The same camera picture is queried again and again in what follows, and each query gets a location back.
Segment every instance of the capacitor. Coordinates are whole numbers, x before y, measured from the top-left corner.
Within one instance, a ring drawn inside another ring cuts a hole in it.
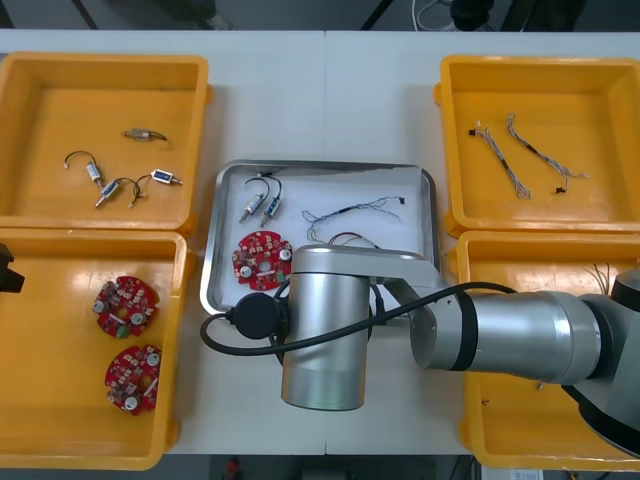
[[[124,408],[130,412],[138,408],[138,399],[136,397],[127,397],[124,400]]]
[[[240,269],[240,276],[242,278],[249,278],[251,275],[253,275],[253,270],[251,270],[251,267],[247,267],[245,265]]]
[[[157,353],[151,353],[147,355],[147,364],[151,367],[155,367],[160,363],[160,355]]]
[[[283,249],[280,250],[280,254],[278,255],[280,257],[280,260],[282,260],[283,262],[288,262],[289,260],[291,260],[291,250],[288,249]]]
[[[251,199],[251,201],[247,204],[247,206],[244,207],[244,212],[240,217],[240,223],[243,223],[247,218],[249,218],[249,215],[253,215],[255,211],[260,208],[260,205],[262,205],[262,202],[264,202],[264,199],[265,199],[264,194],[256,193]]]
[[[134,325],[142,325],[146,319],[147,318],[139,312],[136,312],[133,315],[131,315],[131,323],[133,323]]]

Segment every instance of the colored wire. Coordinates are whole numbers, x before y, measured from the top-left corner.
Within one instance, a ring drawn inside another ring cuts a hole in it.
[[[498,159],[500,160],[500,163],[502,164],[505,171],[507,172],[507,175],[509,175],[511,182],[513,182],[513,185],[516,189],[516,196],[518,198],[529,199],[533,197],[533,195],[531,195],[531,192],[520,182],[520,180],[518,180],[518,177],[516,177],[516,174],[513,172],[513,170],[511,170],[511,167],[507,163],[507,159],[504,158],[502,151],[500,150],[500,148],[498,148],[498,145],[496,144],[495,140],[489,133],[489,127],[485,127],[483,129],[480,125],[480,122],[478,122],[478,125],[476,128],[474,128],[473,130],[469,130],[469,135],[471,135],[472,137],[476,135],[482,137],[484,141],[487,143],[487,145],[491,147],[491,150],[493,150],[494,153],[498,156]]]
[[[515,139],[519,140],[525,147],[527,147],[527,149],[529,149],[534,154],[536,154],[538,157],[542,158],[545,162],[547,162],[549,165],[551,165],[551,167],[556,172],[558,172],[560,175],[562,175],[562,178],[564,178],[564,187],[557,187],[556,188],[556,193],[565,193],[569,189],[569,177],[573,177],[573,178],[589,178],[589,175],[587,175],[586,173],[580,173],[580,174],[572,173],[571,170],[569,170],[564,165],[560,165],[553,158],[545,155],[544,153],[542,153],[542,152],[538,151],[536,148],[534,148],[533,145],[531,145],[529,142],[527,142],[524,138],[522,138],[520,135],[518,135],[518,132],[516,132],[516,130],[515,130],[514,126],[513,126],[513,121],[515,120],[515,118],[516,118],[516,116],[513,113],[510,113],[509,115],[507,115],[507,130],[509,130],[509,133]]]
[[[231,310],[230,312],[219,313],[207,318],[200,327],[200,338],[205,343],[205,345],[207,345],[209,348],[213,350],[216,350],[220,353],[224,353],[227,355],[234,355],[239,357],[257,357],[257,356],[264,356],[264,355],[273,355],[276,353],[292,352],[294,350],[313,347],[315,345],[320,345],[322,343],[330,342],[332,340],[337,340],[338,338],[343,338],[348,335],[352,335],[362,330],[366,330],[369,327],[380,325],[381,323],[385,323],[396,317],[405,315],[420,307],[424,307],[429,303],[436,302],[450,295],[464,292],[472,288],[483,288],[488,290],[496,290],[504,293],[515,293],[515,290],[513,290],[512,288],[506,287],[504,285],[500,285],[497,283],[491,283],[491,282],[461,283],[459,285],[454,285],[452,287],[444,288],[438,292],[432,293],[431,295],[427,295],[425,297],[419,298],[418,300],[408,302],[404,305],[394,308],[393,310],[389,310],[388,312],[376,314],[371,318],[361,320],[359,322],[353,323],[343,328],[339,328],[337,330],[333,330],[332,332],[324,333],[322,335],[318,335],[311,338],[305,338],[304,340],[298,340],[295,342],[286,343],[283,345],[272,345],[268,347],[257,347],[257,348],[231,347],[229,345],[223,345],[221,343],[218,343],[209,336],[209,334],[207,333],[207,329],[209,328],[209,325],[211,325],[213,321],[219,318],[230,319],[232,317],[231,312],[233,312],[233,310]]]
[[[343,213],[350,212],[351,210],[367,210],[367,209],[376,210],[378,212],[391,215],[392,217],[395,217],[399,220],[400,217],[398,215],[396,215],[393,212],[390,212],[389,210],[385,210],[384,208],[382,208],[387,204],[387,201],[389,200],[398,200],[401,205],[404,205],[404,197],[381,197],[381,198],[378,198],[377,200],[374,200],[373,202],[358,203],[356,205],[344,207],[344,208],[341,208],[340,210],[336,210],[335,212],[331,212],[321,217],[315,216],[314,214],[309,212],[309,210],[303,210],[302,218],[304,218],[310,224],[309,228],[307,229],[307,240],[310,240],[313,242],[325,243],[318,238],[318,232],[316,230],[316,226],[330,218],[336,217],[338,215],[342,215]]]
[[[69,160],[71,159],[71,157],[73,157],[74,155],[77,155],[79,153],[83,153],[84,155],[89,155],[89,157],[91,158],[90,163],[93,163],[94,165],[98,165],[96,163],[96,157],[91,155],[89,152],[87,152],[86,150],[76,150],[74,152],[71,152],[69,155],[67,155],[64,158],[64,168],[69,168]]]

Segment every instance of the electronic component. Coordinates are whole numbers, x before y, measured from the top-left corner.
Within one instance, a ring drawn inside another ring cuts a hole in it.
[[[520,182],[520,180],[518,180],[518,177],[516,177],[516,174],[513,172],[513,170],[511,170],[511,167],[507,163],[507,159],[504,158],[504,154],[502,153],[500,148],[498,148],[498,145],[496,144],[495,140],[489,133],[489,127],[485,127],[483,129],[482,126],[480,125],[480,122],[478,122],[478,125],[476,126],[476,128],[469,130],[469,135],[471,135],[472,137],[475,137],[476,135],[479,137],[482,137],[484,141],[487,143],[487,145],[489,145],[491,150],[493,150],[493,152],[496,154],[496,156],[500,160],[502,167],[505,169],[505,171],[507,172],[507,175],[509,175],[509,178],[513,182],[513,185],[516,189],[516,196],[518,198],[530,199],[533,197],[533,195],[531,195],[531,192],[522,184],[522,182]]]
[[[249,218],[249,216],[253,215],[256,211],[258,211],[258,209],[260,208],[264,200],[269,196],[269,192],[271,192],[271,187],[269,186],[269,183],[264,178],[261,178],[261,177],[250,178],[249,180],[244,182],[244,184],[246,185],[249,182],[256,182],[256,181],[263,182],[267,186],[267,193],[258,193],[253,196],[253,198],[249,201],[247,206],[244,207],[242,216],[240,217],[240,223],[244,223],[244,221],[247,218]]]
[[[162,352],[152,345],[121,352],[109,365],[104,379],[109,401],[131,415],[156,408],[161,359]]]
[[[77,154],[88,155],[91,158],[91,160],[89,160],[89,163],[87,164],[87,172],[89,172],[89,178],[91,178],[91,181],[95,182],[95,184],[98,185],[101,190],[104,189],[104,179],[102,178],[102,173],[100,173],[100,169],[98,168],[95,157],[89,152],[85,150],[76,150],[75,152],[71,152],[64,159],[64,168],[69,168],[69,160],[71,159],[71,157]]]
[[[267,222],[275,217],[278,209],[280,208],[280,197],[282,196],[282,182],[270,174],[264,175],[264,177],[271,178],[278,182],[278,195],[271,199],[271,203],[269,203],[269,206],[267,206],[267,208],[265,209],[264,214],[262,215],[262,221],[260,222],[260,228],[264,228]]]
[[[272,290],[291,274],[291,244],[277,233],[250,233],[238,246],[231,259],[238,283],[252,290]]]
[[[178,185],[182,185],[182,180],[173,176],[171,172],[165,172],[164,170],[155,169],[151,172],[151,178],[153,178],[156,182],[165,183],[170,185],[172,183],[176,183]]]
[[[132,128],[131,130],[122,132],[122,135],[139,142],[150,142],[154,139],[162,140],[164,142],[169,141],[167,137],[165,137],[161,133],[154,132],[153,130],[148,130],[146,128]]]
[[[107,183],[107,185],[102,190],[100,190],[100,198],[96,202],[96,208],[100,208],[100,205],[102,205],[109,197],[116,193],[118,191],[118,188],[120,188],[121,183],[122,180],[119,179],[111,180],[109,183]]]
[[[556,193],[566,193],[566,191],[569,189],[569,177],[589,178],[589,175],[587,175],[586,173],[580,173],[580,174],[571,173],[571,170],[569,170],[567,167],[565,167],[564,165],[560,165],[553,158],[545,155],[544,153],[534,148],[533,145],[527,142],[524,138],[518,135],[518,132],[516,132],[513,126],[513,121],[515,119],[516,119],[515,114],[510,113],[509,115],[507,115],[507,130],[509,130],[509,133],[513,136],[513,138],[518,140],[525,147],[527,147],[528,150],[530,150],[531,152],[536,154],[538,157],[543,159],[545,162],[547,162],[551,166],[551,168],[553,168],[556,172],[562,175],[562,178],[564,178],[564,187],[557,187]]]
[[[93,304],[98,325],[112,337],[138,336],[149,326],[156,312],[156,293],[136,277],[118,277],[102,286]]]

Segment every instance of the white table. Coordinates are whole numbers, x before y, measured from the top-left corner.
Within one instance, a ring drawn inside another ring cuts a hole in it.
[[[446,209],[440,117],[432,100],[449,54],[640,57],[640,34],[0,31],[0,49],[197,54],[210,64],[210,108],[197,208],[202,253],[216,172],[236,158],[415,163]],[[443,251],[453,245],[441,232]],[[208,350],[199,275],[189,284],[178,365],[174,453],[458,454],[462,376],[427,372],[400,327],[369,345],[366,402],[354,412],[297,409],[280,400],[273,358]],[[250,345],[220,325],[223,342]]]

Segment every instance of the metal tray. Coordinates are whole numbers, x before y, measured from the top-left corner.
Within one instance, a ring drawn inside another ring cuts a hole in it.
[[[375,221],[371,221],[370,213],[344,215],[344,218],[323,224],[320,236],[328,239],[338,232],[355,230],[382,248],[423,255],[440,269],[435,184],[420,167],[357,162],[236,160],[218,174],[216,182],[200,285],[200,301],[210,314],[228,310],[251,292],[236,281],[231,254],[245,235],[259,230],[262,218],[260,211],[239,224],[246,203],[260,191],[258,182],[247,185],[244,182],[259,173],[270,172],[277,172],[277,178],[283,183],[282,206],[265,230],[278,232],[291,242],[294,251],[313,243],[306,239],[308,224],[301,216],[302,210],[308,209],[320,216],[346,205],[385,196],[402,196],[405,205],[400,207],[398,202],[393,210],[400,220],[390,215],[377,215]]]

